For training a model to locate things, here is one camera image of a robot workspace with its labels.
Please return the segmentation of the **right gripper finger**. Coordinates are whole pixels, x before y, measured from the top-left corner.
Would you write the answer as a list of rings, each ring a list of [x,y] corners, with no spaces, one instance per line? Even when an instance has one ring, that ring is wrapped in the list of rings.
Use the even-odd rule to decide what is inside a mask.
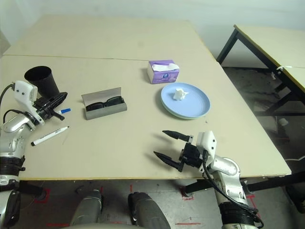
[[[154,154],[161,159],[165,164],[177,169],[179,172],[182,172],[184,163],[183,162],[175,162],[171,157],[166,156],[165,154],[154,151]]]
[[[191,143],[193,141],[192,135],[184,135],[182,133],[176,132],[176,131],[170,131],[170,130],[163,130],[164,134],[168,135],[171,138],[174,139],[180,139],[182,141],[185,141],[187,143]]]

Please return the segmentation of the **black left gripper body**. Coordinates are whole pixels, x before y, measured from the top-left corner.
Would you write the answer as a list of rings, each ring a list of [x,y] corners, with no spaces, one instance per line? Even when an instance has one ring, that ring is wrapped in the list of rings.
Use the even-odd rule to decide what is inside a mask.
[[[45,98],[40,98],[34,102],[34,108],[37,109],[37,114],[43,119],[51,119],[53,116],[60,118],[60,115],[57,114],[54,109],[60,104],[58,99],[47,100]]]

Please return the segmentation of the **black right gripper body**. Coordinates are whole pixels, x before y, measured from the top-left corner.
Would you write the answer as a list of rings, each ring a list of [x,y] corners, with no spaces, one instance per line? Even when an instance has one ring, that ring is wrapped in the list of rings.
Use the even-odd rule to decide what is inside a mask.
[[[181,169],[183,169],[184,165],[200,168],[203,163],[203,156],[196,146],[186,143],[179,156],[179,160],[181,162]]]

